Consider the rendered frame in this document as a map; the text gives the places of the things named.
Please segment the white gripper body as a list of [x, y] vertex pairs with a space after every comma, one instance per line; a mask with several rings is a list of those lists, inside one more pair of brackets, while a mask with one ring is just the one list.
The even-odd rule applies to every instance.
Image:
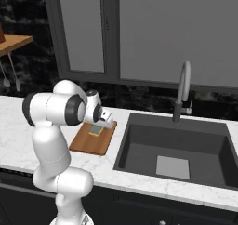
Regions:
[[104, 112], [99, 120], [103, 127], [112, 128], [113, 126], [113, 119], [112, 114], [110, 112]]

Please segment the green and yellow sponge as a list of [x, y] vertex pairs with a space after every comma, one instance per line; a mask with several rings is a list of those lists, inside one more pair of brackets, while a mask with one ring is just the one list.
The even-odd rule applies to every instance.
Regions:
[[95, 126], [95, 125], [92, 125], [90, 127], [90, 129], [88, 130], [88, 133], [92, 136], [98, 136], [101, 131], [103, 130], [103, 127], [102, 126]]

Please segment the wooden cutting board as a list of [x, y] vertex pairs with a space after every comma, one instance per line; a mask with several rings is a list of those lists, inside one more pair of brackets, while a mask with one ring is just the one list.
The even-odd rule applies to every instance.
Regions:
[[114, 121], [112, 128], [103, 128], [98, 135], [93, 135], [89, 132], [91, 124], [83, 123], [70, 145], [70, 150], [100, 156], [105, 155], [116, 126], [117, 122]]

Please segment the dark grey sink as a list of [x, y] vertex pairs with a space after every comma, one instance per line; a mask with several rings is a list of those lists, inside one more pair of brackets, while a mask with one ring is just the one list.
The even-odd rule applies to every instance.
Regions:
[[238, 191], [238, 155], [224, 123], [132, 113], [114, 168]]

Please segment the grey tap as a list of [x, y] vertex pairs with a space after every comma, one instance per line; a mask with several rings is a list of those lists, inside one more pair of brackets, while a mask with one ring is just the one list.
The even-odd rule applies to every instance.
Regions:
[[180, 114], [182, 109], [182, 102], [187, 101], [189, 97], [190, 85], [191, 85], [191, 64], [188, 61], [185, 61], [182, 65], [179, 88], [178, 88], [178, 97], [175, 101], [173, 118], [174, 123], [178, 123], [180, 120]]

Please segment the grey framed window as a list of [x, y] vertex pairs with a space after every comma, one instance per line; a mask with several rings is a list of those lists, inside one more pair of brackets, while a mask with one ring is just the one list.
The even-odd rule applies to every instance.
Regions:
[[238, 93], [238, 0], [46, 0], [59, 76]]

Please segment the black base cupboards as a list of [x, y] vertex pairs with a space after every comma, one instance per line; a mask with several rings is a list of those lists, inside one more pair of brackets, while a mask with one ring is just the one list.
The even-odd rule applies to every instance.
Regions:
[[[95, 186], [82, 199], [95, 225], [238, 225], [238, 212]], [[0, 167], [0, 225], [49, 225], [55, 194], [33, 185], [33, 175]]]

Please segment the hanging grey spatula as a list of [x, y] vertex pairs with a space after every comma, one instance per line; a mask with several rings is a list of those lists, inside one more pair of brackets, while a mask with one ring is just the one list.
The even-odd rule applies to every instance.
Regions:
[[17, 89], [18, 92], [20, 92], [20, 81], [19, 81], [19, 79], [18, 79], [18, 77], [16, 75], [14, 64], [13, 64], [13, 61], [12, 61], [12, 58], [11, 58], [11, 52], [8, 52], [7, 55], [8, 55], [11, 67], [12, 67], [12, 71], [14, 73], [16, 89]]

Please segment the hanging grey spoon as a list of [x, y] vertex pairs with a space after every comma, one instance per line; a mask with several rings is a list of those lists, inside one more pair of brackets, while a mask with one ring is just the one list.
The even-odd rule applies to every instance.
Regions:
[[10, 88], [10, 82], [9, 82], [9, 80], [7, 79], [6, 75], [5, 75], [5, 72], [4, 72], [4, 69], [3, 69], [3, 66], [2, 66], [1, 61], [0, 61], [0, 68], [1, 68], [2, 73], [3, 73], [3, 76], [4, 76], [3, 85], [4, 85], [4, 87], [6, 87], [6, 88]]

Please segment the wooden shelf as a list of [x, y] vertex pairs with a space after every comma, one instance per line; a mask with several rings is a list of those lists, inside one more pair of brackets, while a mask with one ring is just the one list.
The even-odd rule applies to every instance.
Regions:
[[5, 38], [6, 41], [0, 43], [0, 57], [33, 41], [33, 37], [30, 35], [5, 34]]

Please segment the dark red jar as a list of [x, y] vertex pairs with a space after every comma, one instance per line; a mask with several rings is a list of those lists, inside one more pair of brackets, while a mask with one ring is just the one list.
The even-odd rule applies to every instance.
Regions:
[[4, 36], [4, 32], [2, 29], [2, 24], [0, 23], [0, 44], [4, 43], [6, 41], [6, 38]]

